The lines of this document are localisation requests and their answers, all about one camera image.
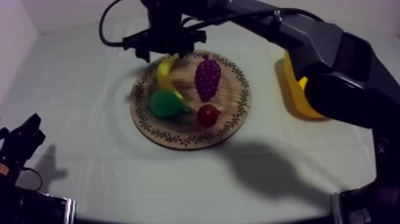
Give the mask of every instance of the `green pear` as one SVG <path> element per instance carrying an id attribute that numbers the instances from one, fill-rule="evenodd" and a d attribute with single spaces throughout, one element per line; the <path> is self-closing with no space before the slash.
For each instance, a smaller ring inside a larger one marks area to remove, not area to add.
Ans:
<path id="1" fill-rule="evenodd" d="M 183 100 L 166 89 L 160 89 L 151 96 L 150 109 L 160 118 L 176 116 L 187 110 Z"/>

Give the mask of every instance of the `purple grapes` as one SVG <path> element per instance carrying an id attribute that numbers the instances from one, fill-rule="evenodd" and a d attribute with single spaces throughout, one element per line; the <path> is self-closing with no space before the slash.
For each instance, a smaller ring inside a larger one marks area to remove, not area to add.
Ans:
<path id="1" fill-rule="evenodd" d="M 217 93 L 221 79 L 221 67 L 215 60 L 210 60 L 208 55 L 203 56 L 196 69 L 195 85 L 202 102 L 208 102 Z"/>

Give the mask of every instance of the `white wall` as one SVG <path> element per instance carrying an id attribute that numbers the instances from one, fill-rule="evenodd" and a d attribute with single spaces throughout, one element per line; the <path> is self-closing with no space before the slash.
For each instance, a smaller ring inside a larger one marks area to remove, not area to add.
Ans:
<path id="1" fill-rule="evenodd" d="M 0 1 L 0 104 L 14 76 L 38 38 L 20 0 Z"/>
<path id="2" fill-rule="evenodd" d="M 78 24 L 98 22 L 113 0 L 23 0 L 40 32 L 49 32 Z M 400 33 L 399 0 L 261 0 L 280 7 L 311 11 L 344 27 L 366 27 Z M 110 11 L 108 20 L 144 17 L 140 0 L 124 0 Z"/>
<path id="3" fill-rule="evenodd" d="M 98 22 L 104 9 L 114 0 L 22 0 L 34 24 L 41 33 Z M 140 0 L 119 2 L 107 15 L 107 20 L 144 17 L 146 8 Z"/>

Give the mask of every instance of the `yellow part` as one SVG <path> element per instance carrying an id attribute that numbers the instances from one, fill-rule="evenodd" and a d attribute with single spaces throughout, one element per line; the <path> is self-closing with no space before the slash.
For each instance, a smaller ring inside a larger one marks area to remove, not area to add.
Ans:
<path id="1" fill-rule="evenodd" d="M 172 91 L 177 97 L 183 99 L 182 94 L 178 92 L 174 85 L 172 85 L 172 81 L 169 77 L 172 66 L 174 65 L 175 61 L 178 59 L 177 56 L 170 57 L 164 59 L 157 69 L 157 82 L 161 89 L 167 89 Z"/>
<path id="2" fill-rule="evenodd" d="M 305 85 L 307 84 L 307 78 L 303 77 L 299 82 L 297 82 L 295 78 L 295 73 L 293 71 L 292 62 L 287 52 L 285 52 L 284 64 L 285 64 L 285 76 L 287 78 L 287 82 L 289 84 L 290 92 L 292 93 L 296 109 L 303 115 L 310 118 L 316 118 L 316 119 L 325 118 L 325 116 L 316 112 L 308 103 L 304 94 L 304 88 Z"/>

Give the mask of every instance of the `black cable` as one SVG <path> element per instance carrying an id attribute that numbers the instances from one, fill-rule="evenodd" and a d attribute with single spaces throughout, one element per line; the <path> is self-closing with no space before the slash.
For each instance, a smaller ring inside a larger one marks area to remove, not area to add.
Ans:
<path id="1" fill-rule="evenodd" d="M 100 36 L 101 42 L 103 42 L 107 46 L 112 46 L 112 47 L 116 47 L 116 48 L 124 46 L 124 43 L 122 43 L 122 42 L 110 42 L 110 41 L 106 40 L 104 38 L 104 34 L 103 34 L 103 23 L 104 23 L 104 19 L 105 19 L 107 13 L 109 12 L 109 10 L 120 1 L 122 1 L 122 0 L 115 0 L 113 3 L 111 3 L 111 5 L 109 5 L 105 9 L 103 15 L 101 15 L 101 19 L 100 19 L 100 23 L 99 23 L 99 36 Z"/>
<path id="2" fill-rule="evenodd" d="M 189 21 L 192 21 L 192 20 L 200 21 L 200 20 L 198 20 L 197 18 L 194 18 L 194 17 L 186 17 L 186 18 L 184 18 L 182 20 L 182 26 L 184 26 L 186 23 L 188 23 Z"/>
<path id="3" fill-rule="evenodd" d="M 240 17 L 249 17 L 249 16 L 253 16 L 253 15 L 271 16 L 271 15 L 274 15 L 275 11 L 277 11 L 277 10 L 281 11 L 282 14 L 299 14 L 299 15 L 307 16 L 315 21 L 323 22 L 323 20 L 320 17 L 318 17 L 308 11 L 305 11 L 305 10 L 300 10 L 297 8 L 277 8 L 274 10 L 249 11 L 249 12 L 245 12 L 245 13 L 236 13 L 236 14 L 232 14 L 232 15 L 226 15 L 226 16 L 222 16 L 222 17 L 213 18 L 213 19 L 203 21 L 198 24 L 194 24 L 193 26 L 189 26 L 186 28 L 186 31 L 188 31 L 188 32 L 195 31 L 195 30 L 205 28 L 210 25 L 225 23 L 225 22 L 228 22 L 230 20 L 240 18 Z"/>
<path id="4" fill-rule="evenodd" d="M 42 176 L 39 174 L 38 171 L 36 171 L 36 170 L 34 170 L 34 169 L 32 169 L 32 168 L 29 168 L 29 167 L 24 167 L 24 168 L 22 168 L 22 171 L 31 171 L 31 172 L 37 174 L 37 176 L 39 177 L 39 179 L 40 179 L 40 186 L 38 187 L 38 189 L 35 189 L 35 190 L 33 190 L 33 191 L 38 191 L 38 190 L 40 190 L 40 189 L 43 187 L 43 179 L 42 179 Z"/>

